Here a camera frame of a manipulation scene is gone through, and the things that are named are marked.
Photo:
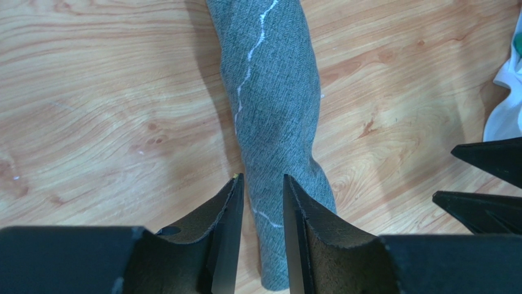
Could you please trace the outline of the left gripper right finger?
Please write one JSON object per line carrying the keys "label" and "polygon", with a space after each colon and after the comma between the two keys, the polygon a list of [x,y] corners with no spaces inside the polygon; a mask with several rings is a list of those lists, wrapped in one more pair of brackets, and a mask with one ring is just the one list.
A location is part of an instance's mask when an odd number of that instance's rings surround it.
{"label": "left gripper right finger", "polygon": [[373,235],[284,177],[292,293],[520,293],[521,235]]}

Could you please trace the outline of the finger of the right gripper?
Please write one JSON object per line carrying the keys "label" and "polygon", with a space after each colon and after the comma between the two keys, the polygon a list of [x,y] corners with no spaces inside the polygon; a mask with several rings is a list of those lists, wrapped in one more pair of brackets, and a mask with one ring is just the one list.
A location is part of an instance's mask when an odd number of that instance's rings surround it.
{"label": "finger of the right gripper", "polygon": [[451,154],[507,183],[521,187],[521,138],[462,144]]}
{"label": "finger of the right gripper", "polygon": [[432,201],[475,235],[521,235],[521,197],[437,191]]}

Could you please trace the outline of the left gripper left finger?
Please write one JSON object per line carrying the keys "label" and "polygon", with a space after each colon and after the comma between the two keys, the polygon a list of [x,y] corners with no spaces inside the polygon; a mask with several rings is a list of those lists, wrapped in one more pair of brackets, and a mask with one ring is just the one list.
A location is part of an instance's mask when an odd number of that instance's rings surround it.
{"label": "left gripper left finger", "polygon": [[151,232],[142,226],[1,230],[2,293],[233,293],[244,177]]}

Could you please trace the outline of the grey felt napkin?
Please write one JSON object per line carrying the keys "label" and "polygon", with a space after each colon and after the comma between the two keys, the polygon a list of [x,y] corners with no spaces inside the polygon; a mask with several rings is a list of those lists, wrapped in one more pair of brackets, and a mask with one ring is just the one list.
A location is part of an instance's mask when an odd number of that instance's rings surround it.
{"label": "grey felt napkin", "polygon": [[221,45],[221,77],[232,107],[259,238],[261,283],[289,287],[284,176],[336,211],[312,156],[322,97],[308,23],[299,1],[208,1]]}

